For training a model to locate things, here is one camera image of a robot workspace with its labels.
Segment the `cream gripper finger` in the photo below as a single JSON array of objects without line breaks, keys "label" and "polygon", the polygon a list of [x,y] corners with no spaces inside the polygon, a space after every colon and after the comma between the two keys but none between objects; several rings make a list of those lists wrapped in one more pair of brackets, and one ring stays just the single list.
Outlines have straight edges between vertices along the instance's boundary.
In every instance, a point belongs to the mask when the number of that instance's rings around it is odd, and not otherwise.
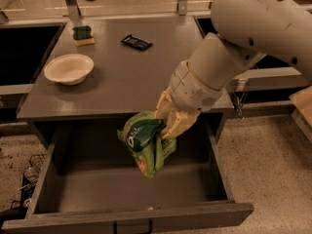
[{"label": "cream gripper finger", "polygon": [[155,117],[166,120],[176,117],[176,106],[168,90],[164,91],[159,97],[155,110]]},{"label": "cream gripper finger", "polygon": [[166,121],[161,138],[169,139],[180,136],[196,123],[199,115],[200,111],[184,111],[176,108],[160,109],[159,118]]}]

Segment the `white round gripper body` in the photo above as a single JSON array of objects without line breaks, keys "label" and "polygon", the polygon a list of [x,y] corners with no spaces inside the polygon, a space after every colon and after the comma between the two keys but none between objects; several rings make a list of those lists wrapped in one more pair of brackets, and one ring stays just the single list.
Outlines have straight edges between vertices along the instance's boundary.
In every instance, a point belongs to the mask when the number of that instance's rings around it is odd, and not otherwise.
[{"label": "white round gripper body", "polygon": [[227,79],[218,75],[199,76],[182,61],[173,72],[169,94],[175,107],[182,111],[209,111],[223,95]]}]

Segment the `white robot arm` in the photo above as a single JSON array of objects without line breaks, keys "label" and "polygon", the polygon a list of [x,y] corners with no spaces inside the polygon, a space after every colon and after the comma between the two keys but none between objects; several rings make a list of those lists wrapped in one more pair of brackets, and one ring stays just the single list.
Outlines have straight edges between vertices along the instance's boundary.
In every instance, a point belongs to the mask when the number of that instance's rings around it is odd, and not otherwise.
[{"label": "white robot arm", "polygon": [[162,138],[178,137],[210,110],[238,74],[265,56],[312,79],[312,15],[293,0],[214,0],[209,33],[173,72],[155,117]]}]

